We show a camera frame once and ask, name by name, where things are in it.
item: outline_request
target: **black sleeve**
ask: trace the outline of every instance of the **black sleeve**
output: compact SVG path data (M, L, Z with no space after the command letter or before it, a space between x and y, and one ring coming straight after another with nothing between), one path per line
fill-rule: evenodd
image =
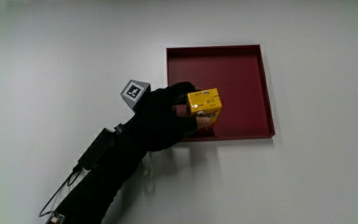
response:
M147 150L126 135L115 135L108 149L81 182L64 198L56 212L66 216L65 224L101 223L110 203L137 169Z

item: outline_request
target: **small box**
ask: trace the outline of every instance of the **small box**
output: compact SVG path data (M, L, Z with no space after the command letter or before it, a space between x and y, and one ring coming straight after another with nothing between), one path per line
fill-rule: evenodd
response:
M190 116L206 116L215 123L222 109L218 89L188 93L187 107Z

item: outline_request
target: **black device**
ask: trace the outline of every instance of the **black device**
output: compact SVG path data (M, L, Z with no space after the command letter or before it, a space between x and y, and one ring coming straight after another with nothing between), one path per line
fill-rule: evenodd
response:
M150 84L144 83L140 81L130 80L128 84L125 86L125 89L121 92L122 99L128 104L132 111L135 111L137 103L144 98L144 96L151 91ZM55 211L49 211L44 214L42 212L48 206L48 204L52 201L52 199L56 196L56 194L62 189L62 187L67 183L67 186L70 186L74 183L77 177L80 175L82 168L86 170L91 170L98 165L98 161L100 157L106 152L107 149L114 146L114 135L122 134L124 132L124 127L122 124L117 125L114 128L116 131L113 132L107 128L103 128L103 130L98 134L96 139L92 142L92 144L88 147L88 149L84 152L84 154L78 160L78 164L73 168L73 172L68 176L66 181L60 186L60 188L55 192L52 198L48 201L48 203L44 206L44 208L39 213L39 217L42 217L47 214L51 214L46 224L63 224L65 221L65 216L61 215ZM76 177L70 183L71 178L75 175Z

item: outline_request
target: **black glove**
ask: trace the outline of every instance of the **black glove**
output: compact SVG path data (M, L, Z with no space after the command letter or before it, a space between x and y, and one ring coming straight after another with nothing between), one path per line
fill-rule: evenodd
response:
M191 83L178 83L152 91L138 102L124 132L114 135L115 145L55 210L66 216L65 224L101 223L122 183L147 151L167 149L197 128L195 117L181 118L172 112L172 105L185 103L186 94L193 91Z
M182 118L172 112L175 104L185 104L187 93L195 91L189 82L150 92L138 102L134 117L125 125L128 135L148 151L167 149L197 129L195 117Z

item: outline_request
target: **hand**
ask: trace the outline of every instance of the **hand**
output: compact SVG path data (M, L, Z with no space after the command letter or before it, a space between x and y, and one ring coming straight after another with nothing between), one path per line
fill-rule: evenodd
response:
M173 146L197 128L211 125L209 118L182 118L172 112L173 105L185 104L187 93L194 91L194 85L183 82L148 93L138 102L134 117L124 124L126 134L148 151L160 151Z

